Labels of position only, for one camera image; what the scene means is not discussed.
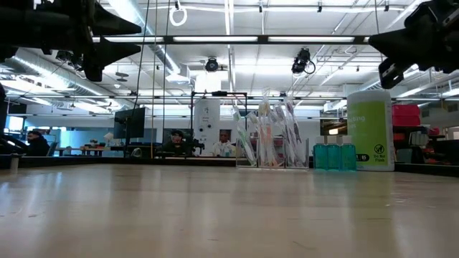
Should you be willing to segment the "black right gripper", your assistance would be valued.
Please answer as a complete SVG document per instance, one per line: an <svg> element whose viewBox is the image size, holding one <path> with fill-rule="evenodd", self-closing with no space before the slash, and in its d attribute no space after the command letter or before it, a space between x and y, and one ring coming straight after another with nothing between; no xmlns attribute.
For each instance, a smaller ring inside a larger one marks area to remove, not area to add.
<svg viewBox="0 0 459 258"><path fill-rule="evenodd" d="M424 1L405 19L408 30L369 37L369 45L385 56L379 65L383 89L404 80L414 64L422 71L433 68L450 74L459 70L459 0Z"/></svg>

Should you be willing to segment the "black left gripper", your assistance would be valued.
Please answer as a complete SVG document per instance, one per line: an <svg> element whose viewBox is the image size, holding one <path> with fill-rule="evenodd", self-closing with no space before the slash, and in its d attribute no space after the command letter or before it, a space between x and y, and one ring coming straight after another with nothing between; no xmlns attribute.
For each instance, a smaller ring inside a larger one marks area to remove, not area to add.
<svg viewBox="0 0 459 258"><path fill-rule="evenodd" d="M82 68L92 82L101 82L106 66L136 54L141 47L132 43L110 42L96 36L141 33L137 24L105 10L94 0L0 0L0 61L13 57L20 47L75 50L82 55Z"/></svg>

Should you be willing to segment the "white toothbrush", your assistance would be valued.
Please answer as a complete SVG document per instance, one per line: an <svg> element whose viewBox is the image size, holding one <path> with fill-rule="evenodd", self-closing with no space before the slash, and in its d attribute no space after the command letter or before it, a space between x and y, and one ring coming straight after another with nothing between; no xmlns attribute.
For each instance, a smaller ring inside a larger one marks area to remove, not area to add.
<svg viewBox="0 0 459 258"><path fill-rule="evenodd" d="M250 122L254 125L255 131L257 133L257 157L258 165L262 167L263 161L265 159L265 144L263 137L265 136L264 130L262 128L261 119L257 116L255 111L250 112L247 115Z"/></svg>

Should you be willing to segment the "red storage bin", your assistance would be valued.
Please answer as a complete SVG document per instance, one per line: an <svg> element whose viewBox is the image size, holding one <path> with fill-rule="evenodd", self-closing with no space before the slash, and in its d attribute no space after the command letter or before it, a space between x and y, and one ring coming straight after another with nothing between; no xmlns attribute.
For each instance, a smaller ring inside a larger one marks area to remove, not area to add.
<svg viewBox="0 0 459 258"><path fill-rule="evenodd" d="M417 105L392 106L393 126L415 127L419 126L420 123L420 109Z"/></svg>

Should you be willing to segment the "white green wipes canister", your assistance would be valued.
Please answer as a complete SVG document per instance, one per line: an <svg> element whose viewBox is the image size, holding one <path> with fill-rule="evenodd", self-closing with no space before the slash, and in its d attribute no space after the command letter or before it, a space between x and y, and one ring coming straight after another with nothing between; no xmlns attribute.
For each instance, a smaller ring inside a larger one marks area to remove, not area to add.
<svg viewBox="0 0 459 258"><path fill-rule="evenodd" d="M384 90L366 90L347 97L347 128L356 148L360 171L393 171L392 99Z"/></svg>

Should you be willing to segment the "black monitor on stand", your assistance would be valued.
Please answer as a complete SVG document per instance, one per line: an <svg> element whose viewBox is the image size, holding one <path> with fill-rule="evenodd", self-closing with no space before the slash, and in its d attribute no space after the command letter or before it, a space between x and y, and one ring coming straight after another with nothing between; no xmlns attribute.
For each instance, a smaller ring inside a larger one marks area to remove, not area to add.
<svg viewBox="0 0 459 258"><path fill-rule="evenodd" d="M118 111L114 117L113 138L124 139L123 157L128 156L131 138L142 138L145 130L146 109Z"/></svg>

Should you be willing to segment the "teal mouthwash bottle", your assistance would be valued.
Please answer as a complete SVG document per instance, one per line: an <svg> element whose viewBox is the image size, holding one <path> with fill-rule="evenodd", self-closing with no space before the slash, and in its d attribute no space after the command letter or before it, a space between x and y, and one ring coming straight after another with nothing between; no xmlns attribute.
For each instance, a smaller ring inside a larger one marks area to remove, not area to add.
<svg viewBox="0 0 459 258"><path fill-rule="evenodd" d="M335 135L327 137L328 170L338 171L341 167L341 146Z"/></svg>
<svg viewBox="0 0 459 258"><path fill-rule="evenodd" d="M328 169L328 153L323 136L316 137L316 144L313 146L313 164L316 170Z"/></svg>
<svg viewBox="0 0 459 258"><path fill-rule="evenodd" d="M342 137L341 144L341 169L343 171L356 170L356 147L350 135Z"/></svg>

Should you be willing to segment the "wooden background desk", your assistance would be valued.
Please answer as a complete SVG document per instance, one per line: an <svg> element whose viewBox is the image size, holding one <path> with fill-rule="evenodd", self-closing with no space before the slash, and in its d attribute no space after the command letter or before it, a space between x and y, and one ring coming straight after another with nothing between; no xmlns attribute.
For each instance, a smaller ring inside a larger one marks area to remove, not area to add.
<svg viewBox="0 0 459 258"><path fill-rule="evenodd" d="M67 146L65 148L65 151L67 151L68 153L71 153L73 151L80 151L83 156L102 156L104 151L109 150L109 147L101 145L83 145L79 148L71 148L70 146Z"/></svg>

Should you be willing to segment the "person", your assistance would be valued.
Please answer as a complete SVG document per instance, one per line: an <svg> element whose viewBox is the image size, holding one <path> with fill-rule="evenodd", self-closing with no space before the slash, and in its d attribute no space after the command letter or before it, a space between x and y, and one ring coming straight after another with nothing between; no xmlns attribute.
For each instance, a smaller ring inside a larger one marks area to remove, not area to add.
<svg viewBox="0 0 459 258"><path fill-rule="evenodd" d="M235 157L236 147L230 142L230 132L221 130L219 140L212 146L212 155L215 157Z"/></svg>
<svg viewBox="0 0 459 258"><path fill-rule="evenodd" d="M166 142L161 150L172 153L173 156L189 156L191 154L191 147L180 130L171 131L170 141Z"/></svg>
<svg viewBox="0 0 459 258"><path fill-rule="evenodd" d="M47 140L38 131L29 131L27 133L27 155L28 156L46 156L49 151Z"/></svg>

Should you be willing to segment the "white pillar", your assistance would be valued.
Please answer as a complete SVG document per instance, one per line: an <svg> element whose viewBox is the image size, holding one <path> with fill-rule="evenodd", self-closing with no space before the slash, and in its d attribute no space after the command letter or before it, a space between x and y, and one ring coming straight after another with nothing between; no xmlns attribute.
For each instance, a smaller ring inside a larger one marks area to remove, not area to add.
<svg viewBox="0 0 459 258"><path fill-rule="evenodd" d="M220 101L201 99L194 106L194 138L204 145L201 156L213 156L219 140Z"/></svg>

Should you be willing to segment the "black overhead light bar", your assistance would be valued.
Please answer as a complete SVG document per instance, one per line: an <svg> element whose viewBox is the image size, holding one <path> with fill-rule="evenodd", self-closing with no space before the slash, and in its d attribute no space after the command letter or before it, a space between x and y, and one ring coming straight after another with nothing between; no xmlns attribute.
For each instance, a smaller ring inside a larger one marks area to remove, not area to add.
<svg viewBox="0 0 459 258"><path fill-rule="evenodd" d="M222 35L222 36L119 36L106 37L118 43L149 44L337 44L366 45L369 36L317 35L317 36L273 36L273 35Z"/></svg>

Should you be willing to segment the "clear acrylic organizer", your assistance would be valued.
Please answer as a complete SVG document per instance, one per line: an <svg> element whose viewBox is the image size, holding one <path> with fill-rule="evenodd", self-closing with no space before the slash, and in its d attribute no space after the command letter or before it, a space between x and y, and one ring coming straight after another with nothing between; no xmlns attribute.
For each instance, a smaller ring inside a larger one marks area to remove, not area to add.
<svg viewBox="0 0 459 258"><path fill-rule="evenodd" d="M309 169L310 143L302 139L296 149L291 148L284 137L274 137L269 148L263 148L259 138L237 139L236 167L272 169Z"/></svg>

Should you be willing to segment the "silver ventilation duct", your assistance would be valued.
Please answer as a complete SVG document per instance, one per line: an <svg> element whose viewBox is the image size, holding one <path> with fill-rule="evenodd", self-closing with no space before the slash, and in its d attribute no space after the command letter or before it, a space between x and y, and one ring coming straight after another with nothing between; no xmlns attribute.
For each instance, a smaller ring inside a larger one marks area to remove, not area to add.
<svg viewBox="0 0 459 258"><path fill-rule="evenodd" d="M134 24L140 26L143 30L146 30L146 36L154 36L155 30L150 26L146 25L146 14L143 14L140 6L136 0L107 0L111 7L118 13L118 15ZM175 61L170 58L166 53L166 50L161 45L149 45L148 48L155 54L156 58L159 59L166 71L169 74L179 74L181 69Z"/></svg>

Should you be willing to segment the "dark wall screen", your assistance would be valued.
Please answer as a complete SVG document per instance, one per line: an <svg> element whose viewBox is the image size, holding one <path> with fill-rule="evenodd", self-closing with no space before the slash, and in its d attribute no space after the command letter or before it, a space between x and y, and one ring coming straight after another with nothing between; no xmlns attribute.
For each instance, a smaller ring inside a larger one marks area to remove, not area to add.
<svg viewBox="0 0 459 258"><path fill-rule="evenodd" d="M347 120L320 120L320 132L321 135L347 135Z"/></svg>

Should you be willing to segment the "black table edge rail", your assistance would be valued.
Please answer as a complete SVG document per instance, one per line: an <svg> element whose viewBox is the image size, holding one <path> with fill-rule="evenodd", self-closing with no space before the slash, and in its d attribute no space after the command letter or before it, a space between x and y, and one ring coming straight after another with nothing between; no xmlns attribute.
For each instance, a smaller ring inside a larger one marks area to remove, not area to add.
<svg viewBox="0 0 459 258"><path fill-rule="evenodd" d="M20 168L38 168L47 166L76 166L89 164L133 164L158 166L216 166L235 167L236 161L216 158L179 158L179 159L141 159L115 158L100 156L64 156L64 157L28 157L18 155L0 155L0 169L11 167L11 162L17 158ZM459 166L427 165L395 163L394 169L401 173L416 173L431 176L447 176L459 178Z"/></svg>

